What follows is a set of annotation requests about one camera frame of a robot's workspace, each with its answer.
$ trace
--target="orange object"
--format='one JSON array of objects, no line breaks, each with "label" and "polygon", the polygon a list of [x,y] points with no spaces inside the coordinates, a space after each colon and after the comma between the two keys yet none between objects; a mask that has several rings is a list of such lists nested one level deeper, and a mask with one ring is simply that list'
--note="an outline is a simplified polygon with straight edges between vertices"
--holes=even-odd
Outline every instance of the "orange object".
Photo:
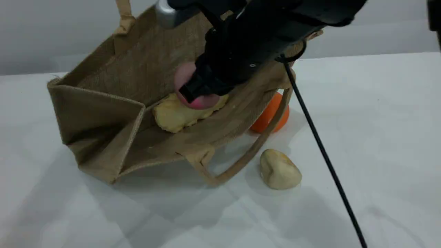
[{"label": "orange object", "polygon": [[[265,128],[269,125],[274,115],[276,114],[276,111],[279,108],[281,101],[282,101],[282,94],[277,92],[269,102],[266,109],[263,111],[262,115],[260,115],[257,121],[254,122],[254,124],[251,126],[250,130],[256,133],[262,133],[265,130]],[[289,108],[286,108],[282,118],[280,119],[279,123],[277,124],[273,132],[279,131],[286,124],[288,118],[289,118]]]}]

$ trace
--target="white wall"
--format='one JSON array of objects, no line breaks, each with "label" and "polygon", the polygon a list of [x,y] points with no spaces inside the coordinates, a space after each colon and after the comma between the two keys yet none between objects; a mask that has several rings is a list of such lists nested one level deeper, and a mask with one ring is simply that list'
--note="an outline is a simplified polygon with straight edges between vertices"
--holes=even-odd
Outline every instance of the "white wall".
[{"label": "white wall", "polygon": [[[132,0],[134,15],[155,0]],[[71,70],[118,26],[113,0],[1,0],[0,75]],[[426,0],[369,0],[356,21],[327,28],[305,57],[436,51]]]}]

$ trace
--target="beige rock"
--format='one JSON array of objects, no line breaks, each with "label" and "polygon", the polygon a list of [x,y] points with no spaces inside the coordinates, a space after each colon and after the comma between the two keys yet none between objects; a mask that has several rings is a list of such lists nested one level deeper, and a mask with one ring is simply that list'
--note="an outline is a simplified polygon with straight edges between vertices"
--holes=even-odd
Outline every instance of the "beige rock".
[{"label": "beige rock", "polygon": [[156,123],[168,132],[177,133],[184,127],[194,125],[200,119],[208,118],[214,111],[225,106],[228,95],[220,97],[219,102],[210,109],[195,110],[182,104],[176,94],[170,94],[153,109]]},{"label": "beige rock", "polygon": [[260,156],[260,172],[263,181],[272,189],[293,188],[302,180],[297,166],[285,154],[274,149],[267,149]]}]

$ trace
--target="robotic arm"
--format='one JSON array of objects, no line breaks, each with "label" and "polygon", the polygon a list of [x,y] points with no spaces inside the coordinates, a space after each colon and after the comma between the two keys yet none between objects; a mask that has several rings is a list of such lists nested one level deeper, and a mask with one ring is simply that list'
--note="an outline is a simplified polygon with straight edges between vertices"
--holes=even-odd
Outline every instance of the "robotic arm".
[{"label": "robotic arm", "polygon": [[[345,26],[367,0],[159,0],[157,18],[165,28],[199,11],[213,27],[205,52],[180,93],[191,103],[201,95],[224,95],[247,81],[268,60],[325,26]],[[221,15],[233,14],[225,20]]]}]

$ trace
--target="black cable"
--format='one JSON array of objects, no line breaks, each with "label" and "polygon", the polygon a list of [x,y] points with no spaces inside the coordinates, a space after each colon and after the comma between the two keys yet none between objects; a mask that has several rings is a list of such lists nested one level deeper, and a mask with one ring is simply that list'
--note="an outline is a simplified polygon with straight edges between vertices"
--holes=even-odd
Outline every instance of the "black cable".
[{"label": "black cable", "polygon": [[323,143],[321,142],[320,136],[318,135],[318,132],[317,132],[317,129],[315,128],[314,122],[312,121],[311,116],[309,115],[309,111],[306,108],[305,102],[303,101],[303,98],[300,95],[300,91],[297,88],[297,85],[296,85],[295,79],[291,73],[289,64],[287,62],[284,62],[283,65],[285,66],[285,70],[286,70],[286,73],[288,74],[292,88],[295,92],[295,95],[297,97],[297,100],[299,101],[300,106],[302,107],[303,113],[305,114],[306,120],[308,121],[309,127],[311,128],[312,134],[314,135],[315,141],[317,142],[318,148],[320,149],[320,152],[323,155],[323,158],[325,159],[326,165],[328,166],[328,169],[332,175],[332,178],[334,179],[335,185],[337,186],[338,192],[340,193],[341,199],[343,200],[344,206],[346,207],[346,211],[348,212],[349,217],[351,218],[351,222],[352,222],[352,224],[355,228],[355,231],[357,233],[357,236],[360,240],[360,244],[363,248],[367,248],[367,244],[366,244],[366,241],[364,240],[363,233],[360,229],[360,226],[358,225],[357,218],[355,217],[354,212],[352,211],[351,205],[349,204],[348,198],[346,197],[346,194],[344,193],[343,187],[341,186],[341,183],[340,183],[340,180],[338,179],[337,173],[335,172],[335,169],[331,163],[331,160],[329,159],[329,156],[325,150],[325,147],[323,146]]}]

